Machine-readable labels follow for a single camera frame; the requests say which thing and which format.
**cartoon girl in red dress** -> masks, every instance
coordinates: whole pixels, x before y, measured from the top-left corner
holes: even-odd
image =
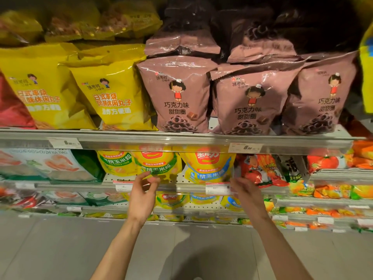
[[[342,82],[339,73],[335,73],[329,77],[329,86],[332,88],[330,90],[330,96],[334,97],[337,94],[337,86]]]
[[[247,103],[249,106],[254,106],[256,104],[256,101],[259,97],[262,97],[266,94],[264,88],[257,84],[254,87],[249,87],[245,91],[245,95],[249,98],[249,102]]]
[[[170,82],[170,89],[175,93],[175,100],[181,101],[181,93],[187,89],[181,80],[173,80]]]

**floor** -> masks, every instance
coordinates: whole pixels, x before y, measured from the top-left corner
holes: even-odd
[[[121,221],[0,214],[0,280],[88,280],[121,225]],[[369,279],[373,274],[373,234],[282,232],[315,279]],[[143,227],[127,280],[197,276],[275,279],[253,229]]]

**hand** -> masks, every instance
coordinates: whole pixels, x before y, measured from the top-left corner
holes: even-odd
[[[233,193],[236,192],[235,195],[238,195],[241,206],[249,216],[254,228],[261,222],[270,220],[261,190],[257,185],[245,178],[232,178],[231,188]]]
[[[128,220],[136,221],[141,226],[144,225],[153,211],[156,202],[156,190],[160,183],[160,178],[144,179],[148,175],[150,175],[150,171],[137,175],[129,199]]]

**forearm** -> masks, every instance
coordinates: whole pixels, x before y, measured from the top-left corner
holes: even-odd
[[[301,260],[271,219],[259,222],[255,228],[277,280],[312,280]]]
[[[124,280],[141,224],[128,219],[111,242],[91,280]]]

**black cartoon hair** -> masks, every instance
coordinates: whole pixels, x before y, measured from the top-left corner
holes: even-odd
[[[33,75],[32,73],[30,73],[30,74],[27,75],[28,78],[30,78],[31,76],[33,76],[33,77],[35,78],[35,80],[38,79],[38,78],[37,78],[35,75]]]
[[[177,80],[173,80],[173,81],[170,82],[170,89],[172,89],[172,87],[173,87],[174,85],[175,85],[175,86],[178,86],[178,87],[181,87],[182,90],[187,89],[187,88],[185,87],[185,84],[184,84],[183,82],[178,82]]]
[[[330,84],[330,82],[331,82],[332,80],[338,80],[338,81],[339,81],[339,84],[342,83],[342,79],[341,79],[341,76],[340,76],[340,75],[336,75],[336,74],[331,75],[331,76],[329,77],[329,79],[328,79],[329,84]]]
[[[245,95],[249,95],[250,92],[259,92],[260,93],[260,97],[264,96],[266,94],[266,91],[264,90],[263,87],[256,87],[256,86],[253,86],[253,87],[249,87],[246,91],[245,91]]]

